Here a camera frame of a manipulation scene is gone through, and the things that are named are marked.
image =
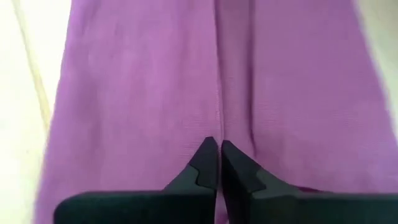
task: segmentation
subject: white floor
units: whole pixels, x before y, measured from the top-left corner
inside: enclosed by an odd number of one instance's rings
[[[398,1],[359,6],[398,130]],[[0,0],[0,223],[32,217],[69,8],[70,0]]]

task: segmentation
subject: floor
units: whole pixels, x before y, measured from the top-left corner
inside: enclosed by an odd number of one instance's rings
[[[0,0],[0,223],[26,224],[53,111],[70,0]],[[398,138],[398,1],[358,0]]]

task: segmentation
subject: purple leggings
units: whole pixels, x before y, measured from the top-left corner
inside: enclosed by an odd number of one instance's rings
[[[294,185],[398,192],[351,1],[72,0],[35,223],[80,192],[162,189],[206,136]]]

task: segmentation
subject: purple fabric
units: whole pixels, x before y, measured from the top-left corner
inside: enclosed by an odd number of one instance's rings
[[[72,0],[35,223],[80,192],[162,189],[206,136],[295,185],[398,192],[351,2]]]

